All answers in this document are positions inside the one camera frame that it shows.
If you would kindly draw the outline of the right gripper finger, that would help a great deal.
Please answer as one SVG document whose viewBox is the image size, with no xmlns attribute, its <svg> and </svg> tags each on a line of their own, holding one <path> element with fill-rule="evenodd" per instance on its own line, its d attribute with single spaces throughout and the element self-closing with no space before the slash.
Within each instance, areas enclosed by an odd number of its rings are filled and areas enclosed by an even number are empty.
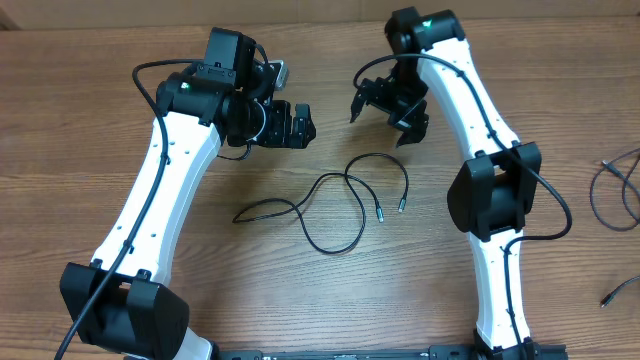
<svg viewBox="0 0 640 360">
<path fill-rule="evenodd" d="M 426 136 L 426 132 L 427 126 L 404 129 L 402 131 L 402 135 L 396 143 L 396 147 L 399 148 L 404 145 L 420 143 Z"/>
<path fill-rule="evenodd" d="M 354 98 L 352 100 L 351 107 L 350 107 L 351 123 L 353 123 L 358 118 L 358 116 L 360 115 L 366 103 L 367 103 L 366 93 L 363 92 L 362 90 L 358 90 L 354 95 Z"/>
</svg>

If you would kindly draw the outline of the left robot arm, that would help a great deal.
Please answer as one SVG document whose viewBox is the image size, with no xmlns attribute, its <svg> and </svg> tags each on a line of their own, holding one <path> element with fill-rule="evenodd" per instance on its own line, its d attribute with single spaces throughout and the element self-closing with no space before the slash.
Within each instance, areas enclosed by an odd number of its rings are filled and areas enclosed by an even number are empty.
<svg viewBox="0 0 640 360">
<path fill-rule="evenodd" d="M 223 144 L 303 149 L 315 138 L 309 107 L 273 96 L 286 76 L 252 38 L 215 28 L 203 58 L 178 60 L 146 95 L 151 140 L 128 199 L 91 261 L 70 263 L 61 276 L 70 337 L 134 359 L 217 357 L 169 287 L 175 249 Z"/>
</svg>

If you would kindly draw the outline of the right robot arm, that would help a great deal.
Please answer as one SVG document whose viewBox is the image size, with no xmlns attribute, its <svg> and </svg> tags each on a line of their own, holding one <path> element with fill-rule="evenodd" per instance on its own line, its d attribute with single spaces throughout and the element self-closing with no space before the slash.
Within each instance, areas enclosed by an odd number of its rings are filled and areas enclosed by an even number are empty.
<svg viewBox="0 0 640 360">
<path fill-rule="evenodd" d="M 521 143 L 503 121 L 476 72 L 469 42 L 450 10 L 420 15 L 396 10 L 384 33 L 396 64 L 387 78 L 355 76 L 351 116 L 372 105 L 401 131 L 400 145 L 419 143 L 438 102 L 464 163 L 447 193 L 455 226 L 473 252 L 479 312 L 477 352 L 488 359 L 530 359 L 533 345 L 522 307 L 519 246 L 541 165 L 536 144 Z"/>
</svg>

